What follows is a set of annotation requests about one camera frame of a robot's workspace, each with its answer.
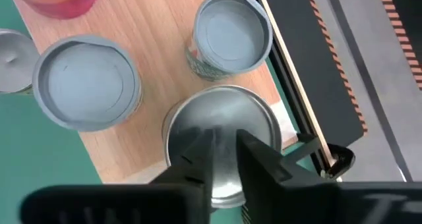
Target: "can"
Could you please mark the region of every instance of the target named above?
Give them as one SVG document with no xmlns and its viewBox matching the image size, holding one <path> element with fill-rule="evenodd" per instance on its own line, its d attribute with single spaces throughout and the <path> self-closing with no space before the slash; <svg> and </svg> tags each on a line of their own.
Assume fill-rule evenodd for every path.
<svg viewBox="0 0 422 224">
<path fill-rule="evenodd" d="M 176 103 L 162 126 L 166 163 L 181 155 L 204 130 L 218 128 L 221 136 L 214 148 L 213 208 L 234 208 L 245 203 L 237 171 L 235 134 L 245 129 L 280 150 L 282 135 L 270 106 L 240 86 L 215 86 Z"/>
<path fill-rule="evenodd" d="M 214 81 L 256 69 L 271 45 L 271 23 L 257 1 L 205 0 L 185 54 L 193 72 Z"/>
<path fill-rule="evenodd" d="M 93 35 L 51 45 L 36 63 L 34 96 L 58 125 L 81 132 L 122 123 L 142 99 L 138 71 L 116 43 Z"/>
<path fill-rule="evenodd" d="M 32 73 L 39 57 L 29 37 L 0 29 L 0 94 L 31 94 Z"/>
</svg>

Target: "can lid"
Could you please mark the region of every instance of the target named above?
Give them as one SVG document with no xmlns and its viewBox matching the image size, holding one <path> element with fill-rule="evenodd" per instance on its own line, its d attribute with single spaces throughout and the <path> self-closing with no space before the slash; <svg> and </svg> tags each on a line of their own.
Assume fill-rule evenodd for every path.
<svg viewBox="0 0 422 224">
<path fill-rule="evenodd" d="M 205 0 L 196 14 L 194 38 L 202 56 L 225 72 L 257 68 L 270 52 L 271 23 L 255 0 Z"/>
<path fill-rule="evenodd" d="M 97 36 L 73 36 L 42 54 L 34 95 L 57 124 L 79 131 L 120 123 L 136 107 L 140 80 L 127 53 Z"/>
<path fill-rule="evenodd" d="M 19 92 L 32 83 L 40 57 L 34 42 L 14 30 L 0 29 L 0 93 Z"/>
</svg>

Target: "wooden board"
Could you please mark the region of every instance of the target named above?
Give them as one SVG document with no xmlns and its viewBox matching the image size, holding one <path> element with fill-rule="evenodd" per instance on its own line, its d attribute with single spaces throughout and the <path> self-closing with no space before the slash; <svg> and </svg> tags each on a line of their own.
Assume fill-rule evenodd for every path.
<svg viewBox="0 0 422 224">
<path fill-rule="evenodd" d="M 190 71 L 185 42 L 202 1 L 97 0 L 81 17 L 55 20 L 15 0 L 40 52 L 67 36 L 97 34 L 120 44 L 138 66 L 144 86 L 139 110 L 121 125 L 80 133 L 103 182 L 122 181 L 160 162 L 164 157 L 163 119 L 173 104 L 195 92 L 215 84 L 236 84 L 258 93 L 270 105 L 280 102 L 266 65 L 217 83 L 201 80 Z"/>
</svg>

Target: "gray floor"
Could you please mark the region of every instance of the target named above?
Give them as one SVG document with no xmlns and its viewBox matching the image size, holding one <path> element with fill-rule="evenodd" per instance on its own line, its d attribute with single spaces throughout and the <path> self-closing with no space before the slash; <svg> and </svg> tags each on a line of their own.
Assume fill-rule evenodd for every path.
<svg viewBox="0 0 422 224">
<path fill-rule="evenodd" d="M 329 0 L 315 1 L 369 127 L 369 133 L 350 146 L 357 159 L 343 178 L 345 181 L 402 181 L 332 6 Z M 420 181 L 422 93 L 416 86 L 381 0 L 340 0 L 340 3 L 407 167 L 412 178 Z"/>
</svg>

